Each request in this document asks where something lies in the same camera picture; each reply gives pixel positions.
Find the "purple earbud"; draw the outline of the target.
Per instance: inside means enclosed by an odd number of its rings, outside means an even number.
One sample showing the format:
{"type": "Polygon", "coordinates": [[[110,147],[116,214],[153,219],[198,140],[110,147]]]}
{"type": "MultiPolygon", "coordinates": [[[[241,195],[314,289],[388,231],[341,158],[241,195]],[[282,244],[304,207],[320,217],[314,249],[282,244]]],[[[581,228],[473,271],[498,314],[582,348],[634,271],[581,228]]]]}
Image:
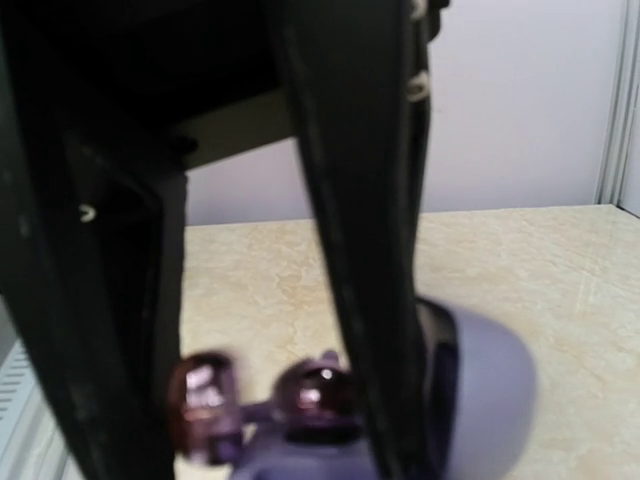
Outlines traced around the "purple earbud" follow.
{"type": "Polygon", "coordinates": [[[241,399],[233,355],[198,352],[174,368],[166,408],[175,452],[206,466],[237,465],[248,425],[276,427],[285,441],[303,445],[337,446],[363,435],[354,377],[334,350],[292,364],[253,403],[241,399]]]}

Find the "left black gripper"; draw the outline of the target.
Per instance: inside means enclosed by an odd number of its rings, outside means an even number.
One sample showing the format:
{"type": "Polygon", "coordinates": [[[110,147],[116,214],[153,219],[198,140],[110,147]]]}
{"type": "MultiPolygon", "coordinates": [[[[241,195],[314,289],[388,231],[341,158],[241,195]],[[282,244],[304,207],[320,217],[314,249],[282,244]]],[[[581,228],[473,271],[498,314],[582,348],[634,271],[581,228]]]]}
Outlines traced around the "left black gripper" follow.
{"type": "Polygon", "coordinates": [[[51,170],[69,133],[129,127],[161,159],[202,141],[180,122],[283,91],[309,170],[424,161],[426,47],[441,1],[5,1],[1,162],[51,170]]]}

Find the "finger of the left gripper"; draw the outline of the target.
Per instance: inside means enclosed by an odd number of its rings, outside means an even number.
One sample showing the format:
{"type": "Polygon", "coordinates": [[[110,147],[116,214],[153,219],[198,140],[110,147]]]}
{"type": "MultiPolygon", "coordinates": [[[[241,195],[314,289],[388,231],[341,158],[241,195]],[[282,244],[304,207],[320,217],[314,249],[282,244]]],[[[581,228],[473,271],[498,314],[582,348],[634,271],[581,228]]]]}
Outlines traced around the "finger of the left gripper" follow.
{"type": "Polygon", "coordinates": [[[413,255],[429,125],[423,1],[273,1],[269,27],[381,475],[430,473],[413,255]]]}
{"type": "Polygon", "coordinates": [[[170,479],[186,172],[40,39],[1,43],[1,291],[88,479],[170,479]]]}

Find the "blue-grey earbud charging case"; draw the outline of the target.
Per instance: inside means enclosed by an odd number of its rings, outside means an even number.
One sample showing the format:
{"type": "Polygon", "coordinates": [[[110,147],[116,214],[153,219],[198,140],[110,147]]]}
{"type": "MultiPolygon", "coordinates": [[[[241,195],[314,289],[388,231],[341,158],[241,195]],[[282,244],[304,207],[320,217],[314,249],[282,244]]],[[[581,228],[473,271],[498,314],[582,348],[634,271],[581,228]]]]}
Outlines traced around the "blue-grey earbud charging case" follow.
{"type": "MultiPolygon", "coordinates": [[[[502,479],[525,450],[537,372],[524,342],[480,314],[420,298],[427,348],[424,382],[430,479],[502,479]]],[[[310,443],[287,438],[265,403],[247,407],[256,433],[234,479],[377,479],[364,438],[310,443]]]]}

